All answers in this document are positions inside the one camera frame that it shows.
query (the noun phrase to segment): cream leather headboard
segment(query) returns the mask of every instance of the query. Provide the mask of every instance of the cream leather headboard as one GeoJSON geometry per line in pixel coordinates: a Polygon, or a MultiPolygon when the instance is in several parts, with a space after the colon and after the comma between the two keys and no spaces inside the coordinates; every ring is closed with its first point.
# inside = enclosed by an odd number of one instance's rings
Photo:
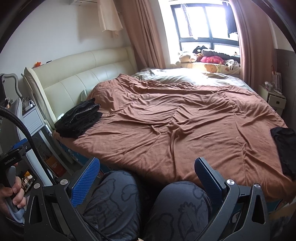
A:
{"type": "Polygon", "coordinates": [[[25,80],[46,120],[54,128],[57,118],[80,102],[84,89],[119,74],[137,72],[132,47],[94,50],[69,55],[40,67],[25,68],[25,80]]]}

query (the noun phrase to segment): blue gripper pad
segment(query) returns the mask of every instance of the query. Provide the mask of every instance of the blue gripper pad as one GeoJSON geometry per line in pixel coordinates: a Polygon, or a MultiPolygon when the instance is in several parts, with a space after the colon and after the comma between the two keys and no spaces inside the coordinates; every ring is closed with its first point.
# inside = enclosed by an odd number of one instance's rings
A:
{"type": "Polygon", "coordinates": [[[70,200],[73,207],[83,202],[99,171],[100,161],[93,158],[72,188],[70,200]]]}
{"type": "Polygon", "coordinates": [[[194,163],[194,170],[202,185],[205,188],[213,204],[223,203],[223,189],[226,189],[224,180],[217,175],[204,158],[197,158],[194,163]]]}

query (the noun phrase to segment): patterned pants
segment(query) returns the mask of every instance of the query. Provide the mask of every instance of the patterned pants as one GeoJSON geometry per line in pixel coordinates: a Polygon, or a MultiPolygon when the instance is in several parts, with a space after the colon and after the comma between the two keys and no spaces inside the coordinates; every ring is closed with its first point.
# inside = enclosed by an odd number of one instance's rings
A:
{"type": "Polygon", "coordinates": [[[157,192],[128,172],[112,171],[94,190],[84,216],[114,241],[194,241],[210,213],[208,196],[192,182],[171,183],[157,192]]]}

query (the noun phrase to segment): silver screw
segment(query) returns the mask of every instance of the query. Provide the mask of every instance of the silver screw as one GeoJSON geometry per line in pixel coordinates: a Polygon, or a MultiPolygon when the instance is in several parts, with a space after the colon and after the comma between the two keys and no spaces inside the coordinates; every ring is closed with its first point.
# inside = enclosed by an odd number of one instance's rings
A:
{"type": "Polygon", "coordinates": [[[60,181],[60,184],[61,185],[66,185],[68,183],[68,180],[67,179],[63,179],[60,181]]]}
{"type": "Polygon", "coordinates": [[[228,179],[226,182],[228,183],[228,185],[234,185],[234,181],[232,179],[228,179]]]}
{"type": "Polygon", "coordinates": [[[40,187],[40,183],[36,183],[35,185],[34,185],[34,188],[35,189],[37,189],[37,188],[39,188],[40,187]]]}
{"type": "Polygon", "coordinates": [[[255,184],[254,184],[254,187],[255,187],[255,188],[258,188],[258,189],[261,188],[260,184],[258,184],[258,183],[255,183],[255,184]]]}

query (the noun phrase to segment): person's left hand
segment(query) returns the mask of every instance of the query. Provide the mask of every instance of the person's left hand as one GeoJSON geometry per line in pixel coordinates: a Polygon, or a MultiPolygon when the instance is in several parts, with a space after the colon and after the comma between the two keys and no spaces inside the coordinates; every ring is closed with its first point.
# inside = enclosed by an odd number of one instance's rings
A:
{"type": "Polygon", "coordinates": [[[13,192],[16,194],[12,200],[13,204],[18,208],[24,207],[26,205],[26,198],[24,197],[25,192],[21,186],[22,181],[19,177],[15,178],[15,183],[12,188],[4,187],[3,184],[0,183],[0,211],[10,219],[12,219],[12,216],[10,215],[4,200],[5,198],[10,197],[13,192]]]}

